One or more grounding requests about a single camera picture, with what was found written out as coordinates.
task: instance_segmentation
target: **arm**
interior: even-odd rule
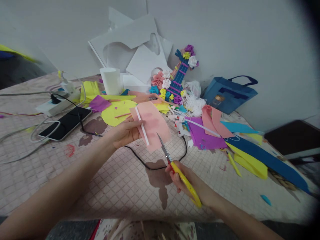
[[[193,185],[203,205],[209,207],[219,218],[227,224],[240,239],[283,239],[278,234],[266,227],[257,219],[251,217],[231,202],[221,197],[205,184],[190,168],[178,161],[174,161],[178,168],[185,174],[189,182]],[[170,172],[172,181],[189,197],[192,197],[179,174]]]
[[[45,239],[109,157],[141,137],[137,129],[141,124],[130,119],[107,132],[80,159],[21,204],[0,225],[0,239]]]

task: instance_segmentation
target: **plastic bag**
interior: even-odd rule
[[[192,94],[196,98],[199,98],[201,95],[201,87],[198,81],[186,82],[184,88],[187,90],[188,94]]]

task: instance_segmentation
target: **smartphone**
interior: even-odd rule
[[[86,108],[78,107],[78,110],[82,121],[85,120],[92,113],[91,110]],[[62,141],[80,124],[77,108],[72,109],[66,115],[61,117],[58,121],[61,122],[60,126],[48,137],[49,139],[54,141]],[[43,130],[39,134],[39,136],[46,137],[57,127],[57,125],[57,122],[51,124],[48,128]]]

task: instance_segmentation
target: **black cable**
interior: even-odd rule
[[[59,96],[59,97],[64,98],[65,100],[71,102],[69,99],[67,99],[67,98],[65,98],[65,97],[63,97],[63,96],[61,96],[61,95],[59,95],[59,94],[57,94],[57,93],[52,93],[52,95],[57,95],[57,96]],[[76,106],[82,131],[85,132],[85,133],[87,133],[87,134],[91,134],[91,135],[98,136],[98,137],[103,137],[102,135],[95,134],[95,133],[90,133],[90,132],[87,132],[87,131],[84,130],[83,123],[82,123],[82,119],[81,119],[80,112],[79,112],[79,107],[78,107],[75,103],[73,103],[73,102],[71,102],[71,103]],[[185,144],[185,146],[186,146],[186,152],[185,152],[184,155],[179,159],[179,162],[187,155],[187,151],[188,151],[187,142],[186,142],[186,139],[184,138],[184,136],[182,136],[182,139],[183,139],[184,144]],[[135,153],[135,151],[134,151],[131,147],[128,147],[128,146],[124,146],[124,147],[129,148],[129,149],[133,152],[133,154],[137,157],[137,159],[138,159],[147,169],[149,169],[149,170],[159,170],[159,169],[163,169],[163,168],[166,168],[166,167],[167,167],[167,166],[164,166],[164,167],[160,167],[160,168],[150,168],[150,167],[148,167],[148,166],[142,161],[142,159]]]

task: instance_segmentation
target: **white wall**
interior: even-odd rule
[[[0,44],[39,61],[36,65],[45,73],[56,71],[54,65],[30,38],[10,10],[0,2]]]
[[[253,127],[268,131],[320,112],[315,44],[290,0],[150,0],[149,13],[173,49],[195,47],[200,66],[187,78],[249,75],[256,97],[238,108]],[[177,63],[171,56],[171,66]]]
[[[1,1],[57,68],[80,76],[99,73],[87,40],[107,31],[108,5],[132,19],[143,14],[129,0]],[[249,75],[259,81],[254,86],[259,94],[238,110],[253,127],[267,131],[320,112],[316,49],[293,2],[147,0],[147,6],[159,34],[174,42],[174,50],[195,46],[200,66],[186,78]],[[173,51],[169,65],[177,61]]]
[[[88,40],[108,31],[108,6],[132,19],[146,14],[145,0],[1,1],[59,70],[78,77],[100,73],[101,63]]]

